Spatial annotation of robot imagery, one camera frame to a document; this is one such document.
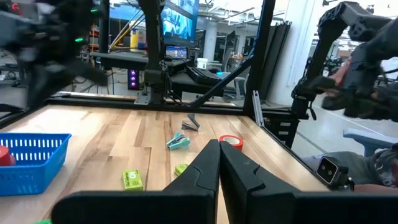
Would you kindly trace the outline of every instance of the green light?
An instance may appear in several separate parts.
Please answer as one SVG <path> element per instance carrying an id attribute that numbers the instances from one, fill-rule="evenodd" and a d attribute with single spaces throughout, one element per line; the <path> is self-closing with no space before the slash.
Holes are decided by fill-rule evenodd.
<path id="1" fill-rule="evenodd" d="M 79 42 L 82 42 L 83 40 L 84 40 L 84 39 L 80 37 L 80 38 L 75 39 L 75 42 L 78 42 L 78 43 L 79 43 Z"/>

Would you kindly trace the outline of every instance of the clip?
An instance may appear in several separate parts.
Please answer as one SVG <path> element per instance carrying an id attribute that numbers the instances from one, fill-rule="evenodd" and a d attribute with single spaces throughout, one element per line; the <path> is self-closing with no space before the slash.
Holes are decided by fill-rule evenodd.
<path id="1" fill-rule="evenodd" d="M 189 138 L 185 137 L 179 132 L 176 132 L 174 134 L 174 138 L 171 139 L 166 145 L 170 150 L 178 149 L 180 147 L 188 149 L 190 143 L 191 140 Z"/>
<path id="2" fill-rule="evenodd" d="M 186 122 L 182 122 L 181 129 L 198 131 L 200 124 L 195 120 L 195 114 L 188 114 L 187 116 L 192 121 L 193 125 L 187 124 Z"/>

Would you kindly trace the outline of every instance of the camera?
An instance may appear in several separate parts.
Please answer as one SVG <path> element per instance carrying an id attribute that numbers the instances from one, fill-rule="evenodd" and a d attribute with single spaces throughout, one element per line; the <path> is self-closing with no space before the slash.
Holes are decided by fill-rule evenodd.
<path id="1" fill-rule="evenodd" d="M 323 156 L 316 172 L 321 181 L 333 190 L 354 189 L 354 182 L 348 177 L 348 167 L 333 157 Z"/>

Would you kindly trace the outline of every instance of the wooden table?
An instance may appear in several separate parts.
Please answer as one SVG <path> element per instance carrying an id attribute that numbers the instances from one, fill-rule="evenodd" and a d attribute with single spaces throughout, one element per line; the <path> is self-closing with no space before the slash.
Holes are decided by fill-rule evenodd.
<path id="1" fill-rule="evenodd" d="M 327 190 L 285 149 L 245 116 L 196 114 L 199 132 L 181 130 L 186 113 L 51 105 L 2 131 L 71 133 L 64 166 L 40 195 L 0 197 L 0 223 L 48 219 L 60 198 L 79 190 L 122 190 L 122 171 L 138 169 L 146 190 L 162 190 L 176 178 L 174 166 L 189 164 L 210 139 L 233 134 L 243 153 L 301 190 Z M 188 151 L 169 151 L 176 131 L 191 139 Z M 218 223 L 228 223 L 220 188 Z"/>

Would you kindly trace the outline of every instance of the blue basket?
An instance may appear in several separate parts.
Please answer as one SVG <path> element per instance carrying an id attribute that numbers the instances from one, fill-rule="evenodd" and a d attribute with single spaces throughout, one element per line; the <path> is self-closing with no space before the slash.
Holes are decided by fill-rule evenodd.
<path id="1" fill-rule="evenodd" d="M 0 133 L 16 166 L 0 167 L 0 196 L 40 194 L 49 186 L 67 155 L 71 134 Z"/>

